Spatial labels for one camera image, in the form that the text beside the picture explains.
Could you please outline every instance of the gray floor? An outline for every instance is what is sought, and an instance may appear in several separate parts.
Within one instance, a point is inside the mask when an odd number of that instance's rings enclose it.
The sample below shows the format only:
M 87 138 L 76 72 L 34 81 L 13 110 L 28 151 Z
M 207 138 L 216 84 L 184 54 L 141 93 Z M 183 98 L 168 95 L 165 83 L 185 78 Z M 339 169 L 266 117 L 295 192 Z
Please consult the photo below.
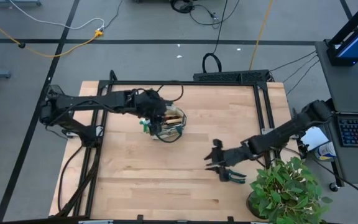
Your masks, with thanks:
M 187 15 L 172 11 L 166 0 L 144 0 L 134 4 L 124 0 L 119 17 L 105 31 L 103 39 L 215 39 L 218 31 L 195 24 Z M 203 1 L 220 15 L 224 1 Z M 358 0 L 347 0 L 355 13 Z M 39 19 L 65 22 L 73 0 L 43 1 L 42 7 L 25 7 Z M 119 1 L 81 0 L 73 25 L 84 23 L 95 16 L 108 20 L 115 13 Z M 239 8 L 223 26 L 222 39 L 255 40 L 264 18 L 268 0 L 241 0 Z M 235 0 L 230 0 L 228 10 Z M 209 22 L 203 11 L 195 17 Z M 339 0 L 281 0 L 275 1 L 262 40 L 322 40 L 332 37 L 347 21 Z M 59 39 L 61 27 L 38 24 L 15 9 L 0 8 L 0 26 L 17 38 Z M 69 39 L 87 39 L 99 24 L 92 23 L 82 30 L 71 30 Z M 39 51 L 53 54 L 57 44 L 29 44 Z M 73 47 L 65 44 L 63 50 Z M 120 80 L 191 80 L 201 72 L 202 56 L 213 45 L 137 44 L 87 45 L 62 57 L 57 65 L 53 83 L 65 93 L 77 95 L 83 80 L 107 79 L 114 69 Z M 223 70 L 248 70 L 253 45 L 220 45 L 216 54 Z M 253 69 L 275 68 L 314 50 L 313 46 L 261 45 Z M 0 44 L 0 68 L 10 69 L 12 78 L 0 79 L 0 200 L 29 126 L 41 87 L 51 64 L 42 58 L 17 48 L 15 44 Z M 276 81 L 283 81 L 303 62 L 275 71 Z M 216 70 L 207 61 L 210 72 Z M 306 72 L 305 66 L 285 82 L 288 91 Z M 291 107 L 302 108 L 315 99 L 329 98 L 321 67 L 317 64 L 288 96 Z M 5 221 L 43 218 L 48 215 L 65 141 L 37 126 L 29 153 L 7 210 Z M 333 181 L 331 174 L 308 161 L 315 175 L 325 187 Z M 334 199 L 325 218 L 331 222 L 358 223 L 358 192 L 350 187 L 332 193 Z

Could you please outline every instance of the plant pot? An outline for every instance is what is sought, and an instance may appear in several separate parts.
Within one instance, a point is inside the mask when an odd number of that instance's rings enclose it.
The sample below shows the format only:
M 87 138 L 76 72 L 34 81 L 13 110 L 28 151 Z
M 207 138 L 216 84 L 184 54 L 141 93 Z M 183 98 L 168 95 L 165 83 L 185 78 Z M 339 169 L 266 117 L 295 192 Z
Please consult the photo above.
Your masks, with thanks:
M 250 200 L 251 196 L 254 194 L 256 194 L 256 193 L 253 191 L 253 192 L 251 192 L 251 194 L 248 195 L 247 208 L 255 217 L 265 220 L 265 219 L 267 219 L 267 217 L 260 216 L 258 208 L 254 208 L 253 204 Z

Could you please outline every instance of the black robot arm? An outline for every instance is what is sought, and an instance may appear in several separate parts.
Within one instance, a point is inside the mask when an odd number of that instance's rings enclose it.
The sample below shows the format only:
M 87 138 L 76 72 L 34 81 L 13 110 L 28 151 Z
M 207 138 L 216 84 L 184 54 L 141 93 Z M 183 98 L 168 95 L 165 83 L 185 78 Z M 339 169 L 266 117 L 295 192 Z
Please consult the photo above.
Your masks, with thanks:
M 312 126 L 329 121 L 332 112 L 325 102 L 316 100 L 302 109 L 302 112 L 285 124 L 275 128 L 267 134 L 252 136 L 241 142 L 241 146 L 223 151 L 220 140 L 214 139 L 212 152 L 205 160 L 212 159 L 209 165 L 234 166 L 244 160 L 255 160 L 264 152 L 280 149 L 294 134 L 306 131 Z
M 53 85 L 47 91 L 47 99 L 41 104 L 40 122 L 46 126 L 59 125 L 77 134 L 85 147 L 96 147 L 96 127 L 85 126 L 74 120 L 72 111 L 108 110 L 111 113 L 133 114 L 150 120 L 150 134 L 155 134 L 160 132 L 166 105 L 167 101 L 153 89 L 113 91 L 104 96 L 68 96 L 59 86 Z

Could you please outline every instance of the white cable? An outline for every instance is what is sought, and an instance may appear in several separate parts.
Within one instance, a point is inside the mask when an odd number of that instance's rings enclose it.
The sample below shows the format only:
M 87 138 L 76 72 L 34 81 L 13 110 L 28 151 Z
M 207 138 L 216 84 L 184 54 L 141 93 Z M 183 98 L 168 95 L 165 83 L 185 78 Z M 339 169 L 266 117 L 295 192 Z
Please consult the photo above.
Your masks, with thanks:
M 9 0 L 12 5 L 14 7 L 16 7 L 16 9 L 18 9 L 20 12 L 23 12 L 23 14 L 25 14 L 26 16 L 30 17 L 31 19 L 37 21 L 37 22 L 41 22 L 41 23 L 45 23 L 45 24 L 51 24 L 51 25 L 58 25 L 58 26 L 63 26 L 63 27 L 66 27 L 66 28 L 69 28 L 69 29 L 74 29 L 74 30 L 77 30 L 77 29 L 80 29 L 86 25 L 88 25 L 90 22 L 92 21 L 95 21 L 95 20 L 100 20 L 103 22 L 102 26 L 99 28 L 99 30 L 103 30 L 104 29 L 104 20 L 101 19 L 101 18 L 94 18 L 94 19 L 91 19 L 90 21 L 86 22 L 84 25 L 80 26 L 80 27 L 69 27 L 69 26 L 66 26 L 65 24 L 60 24 L 60 23 L 55 23 L 55 22 L 48 22 L 48 21 L 41 21 L 39 19 L 36 19 L 30 15 L 28 15 L 28 13 L 26 13 L 25 11 L 23 11 L 21 8 L 19 8 L 19 6 L 17 6 L 16 4 L 14 4 L 14 2 L 12 0 Z

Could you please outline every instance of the wood grain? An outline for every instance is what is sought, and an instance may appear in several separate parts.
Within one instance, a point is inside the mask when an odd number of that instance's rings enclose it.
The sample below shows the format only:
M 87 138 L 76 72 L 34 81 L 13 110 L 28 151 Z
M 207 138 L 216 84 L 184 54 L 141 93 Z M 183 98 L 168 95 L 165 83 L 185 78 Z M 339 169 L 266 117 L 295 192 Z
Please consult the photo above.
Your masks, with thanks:
M 83 82 L 80 95 L 95 95 L 97 86 L 98 82 Z M 140 87 L 158 88 L 115 85 L 113 90 Z M 268 83 L 268 89 L 275 125 L 279 126 L 290 119 L 283 84 Z M 168 100 L 177 98 L 180 87 L 165 86 L 160 94 Z M 268 127 L 262 92 L 260 99 Z M 151 140 L 135 116 L 108 115 L 91 217 L 134 220 L 142 214 L 146 220 L 224 221 L 234 216 L 239 222 L 257 221 L 246 208 L 246 198 L 252 191 L 249 183 L 261 166 L 244 161 L 233 167 L 247 175 L 247 183 L 239 185 L 220 182 L 214 172 L 204 170 L 203 160 L 214 138 L 229 148 L 260 133 L 252 87 L 185 86 L 183 98 L 175 104 L 186 113 L 188 121 L 183 137 L 173 144 Z M 76 112 L 75 119 L 90 124 L 91 115 L 91 111 Z M 68 141 L 62 165 L 79 145 L 78 139 Z M 288 147 L 297 150 L 293 141 Z M 83 155 L 83 151 L 79 153 L 65 173 L 63 203 L 78 186 Z M 282 152 L 284 160 L 293 156 Z M 50 209 L 50 214 L 54 213 L 57 191 Z

